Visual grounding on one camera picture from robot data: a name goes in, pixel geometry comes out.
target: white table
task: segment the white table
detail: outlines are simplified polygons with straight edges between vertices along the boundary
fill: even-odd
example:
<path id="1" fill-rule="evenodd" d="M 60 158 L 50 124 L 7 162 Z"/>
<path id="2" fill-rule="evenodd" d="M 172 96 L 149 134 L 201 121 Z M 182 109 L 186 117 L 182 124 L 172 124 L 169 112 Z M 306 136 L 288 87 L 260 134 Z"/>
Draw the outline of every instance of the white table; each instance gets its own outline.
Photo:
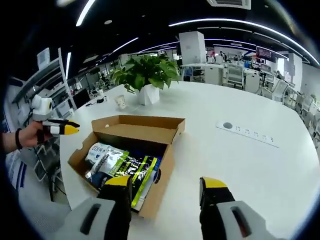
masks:
<path id="1" fill-rule="evenodd" d="M 113 100 L 120 94 L 129 105 L 124 111 Z M 157 217 L 133 216 L 130 240 L 202 239 L 202 176 L 225 182 L 236 200 L 265 218 L 276 237 L 289 238 L 312 209 L 320 188 L 319 161 L 308 130 L 292 109 L 249 92 L 196 82 L 172 83 L 152 106 L 139 106 L 123 86 L 106 95 L 109 103 L 75 111 L 72 119 L 80 131 L 60 138 L 62 177 L 72 209 L 93 193 L 68 165 L 69 157 L 92 131 L 92 120 L 121 114 L 186 118 L 185 133 L 174 143 L 175 168 Z M 264 133 L 279 148 L 216 128 L 218 121 Z"/>

